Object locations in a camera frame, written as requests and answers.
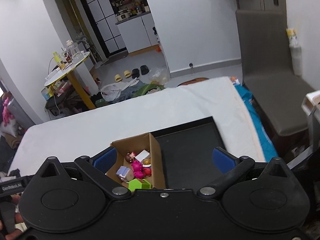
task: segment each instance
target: gray chair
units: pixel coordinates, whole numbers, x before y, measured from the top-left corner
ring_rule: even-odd
[[[278,136],[307,130],[301,104],[313,89],[293,74],[282,13],[238,10],[236,19],[244,85],[253,93]]]

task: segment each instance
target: black slipper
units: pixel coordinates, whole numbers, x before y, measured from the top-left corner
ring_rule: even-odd
[[[135,78],[138,78],[140,76],[140,72],[139,72],[139,69],[135,68],[132,70],[132,78],[135,79]]]
[[[147,75],[149,73],[149,69],[146,65],[141,66],[140,69],[141,69],[141,75]]]

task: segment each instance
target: white bed sheet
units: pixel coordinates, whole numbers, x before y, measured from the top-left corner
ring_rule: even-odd
[[[229,78],[221,77],[35,125],[23,137],[10,170],[35,174],[49,156],[72,162],[96,155],[112,141],[209,116],[230,153],[265,161],[247,108]]]

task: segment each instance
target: round table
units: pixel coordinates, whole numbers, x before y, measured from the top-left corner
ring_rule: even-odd
[[[48,87],[48,86],[52,85],[53,83],[57,82],[58,80],[60,80],[64,77],[67,77],[70,80],[73,87],[75,88],[75,90],[77,91],[77,93],[79,94],[79,96],[81,97],[82,101],[85,103],[85,105],[89,108],[89,110],[92,110],[92,109],[96,109],[96,106],[94,105],[94,103],[92,103],[87,92],[82,88],[82,85],[79,83],[79,81],[77,80],[76,76],[73,73],[73,71],[81,63],[83,63],[89,57],[89,55],[90,55],[90,52],[86,52],[84,54],[84,58],[82,60],[80,60],[79,62],[72,63],[71,65],[69,65],[65,69],[58,70],[58,72],[52,78],[50,78],[44,84],[44,86]]]

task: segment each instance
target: pillow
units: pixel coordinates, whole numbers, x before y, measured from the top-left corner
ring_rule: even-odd
[[[18,135],[18,124],[15,119],[10,119],[10,123],[4,127],[4,123],[2,122],[0,125],[0,131],[2,133],[7,133],[12,135],[13,137],[17,137]]]

